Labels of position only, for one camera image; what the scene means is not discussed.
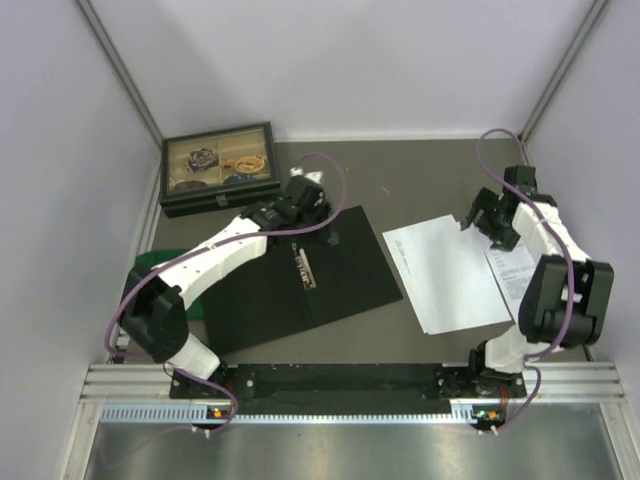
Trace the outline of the white folder black inside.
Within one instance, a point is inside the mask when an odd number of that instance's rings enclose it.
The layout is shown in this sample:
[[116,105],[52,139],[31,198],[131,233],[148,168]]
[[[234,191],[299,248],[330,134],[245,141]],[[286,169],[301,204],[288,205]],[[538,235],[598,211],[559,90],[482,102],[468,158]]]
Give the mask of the white folder black inside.
[[[316,288],[306,291],[291,244],[306,252]],[[266,254],[203,293],[209,347],[223,356],[315,329],[403,297],[361,206],[324,230],[280,237]]]

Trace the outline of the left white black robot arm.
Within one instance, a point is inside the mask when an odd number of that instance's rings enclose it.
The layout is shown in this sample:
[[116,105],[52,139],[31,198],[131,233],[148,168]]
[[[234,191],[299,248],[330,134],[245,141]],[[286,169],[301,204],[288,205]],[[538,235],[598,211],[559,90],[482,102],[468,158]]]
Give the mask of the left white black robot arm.
[[220,394],[227,382],[225,363],[190,332],[187,309],[232,271],[267,253],[269,237],[327,225],[331,207],[321,178],[318,171],[298,171],[275,198],[246,207],[187,253],[153,268],[132,269],[115,314],[117,325],[155,363],[186,372],[205,396]]

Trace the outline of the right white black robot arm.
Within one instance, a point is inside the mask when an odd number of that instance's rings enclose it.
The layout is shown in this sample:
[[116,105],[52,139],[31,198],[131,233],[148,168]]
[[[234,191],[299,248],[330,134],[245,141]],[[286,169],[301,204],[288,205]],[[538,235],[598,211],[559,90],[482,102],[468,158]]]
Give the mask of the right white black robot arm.
[[513,383],[528,360],[595,344],[614,282],[613,267],[591,259],[573,240],[556,201],[539,191],[533,167],[506,168],[501,184],[500,194],[479,191],[461,227],[476,227],[494,250],[523,244],[535,269],[515,326],[469,354],[467,384],[481,396]]

